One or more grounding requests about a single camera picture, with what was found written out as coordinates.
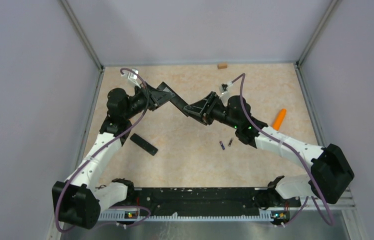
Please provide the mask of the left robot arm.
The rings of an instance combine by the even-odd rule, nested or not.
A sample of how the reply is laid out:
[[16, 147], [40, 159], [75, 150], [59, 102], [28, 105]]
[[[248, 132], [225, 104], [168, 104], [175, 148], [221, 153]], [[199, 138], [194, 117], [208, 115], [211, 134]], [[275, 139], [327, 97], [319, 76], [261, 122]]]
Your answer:
[[120, 203], [128, 207], [135, 201], [134, 191], [122, 182], [111, 182], [97, 189], [99, 179], [111, 158], [125, 144], [138, 123], [132, 117], [154, 111], [176, 96], [168, 87], [154, 88], [148, 84], [136, 85], [134, 95], [129, 96], [122, 88], [114, 88], [107, 95], [107, 114], [99, 133], [86, 157], [65, 180], [52, 187], [55, 226], [63, 233], [60, 223], [84, 229], [93, 228], [100, 214]]

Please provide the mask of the black remote control with buttons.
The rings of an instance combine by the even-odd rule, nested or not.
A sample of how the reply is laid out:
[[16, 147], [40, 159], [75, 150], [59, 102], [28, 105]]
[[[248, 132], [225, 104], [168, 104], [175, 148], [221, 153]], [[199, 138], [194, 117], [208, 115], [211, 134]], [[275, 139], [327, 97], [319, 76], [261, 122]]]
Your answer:
[[188, 103], [182, 99], [180, 96], [174, 96], [170, 102], [178, 109], [180, 110], [186, 117], [189, 116], [189, 114], [185, 111], [185, 107], [188, 105]]

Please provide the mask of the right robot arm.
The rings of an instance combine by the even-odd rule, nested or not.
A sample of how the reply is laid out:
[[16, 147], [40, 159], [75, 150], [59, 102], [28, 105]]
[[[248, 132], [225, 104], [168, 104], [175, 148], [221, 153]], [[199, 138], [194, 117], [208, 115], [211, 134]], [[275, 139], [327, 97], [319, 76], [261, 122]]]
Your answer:
[[306, 174], [279, 177], [269, 184], [268, 200], [281, 206], [293, 197], [310, 196], [336, 204], [355, 174], [342, 149], [335, 145], [313, 145], [289, 137], [251, 115], [251, 107], [239, 95], [223, 104], [215, 92], [184, 106], [187, 116], [211, 125], [218, 121], [235, 129], [235, 136], [245, 145], [272, 152], [302, 167]]

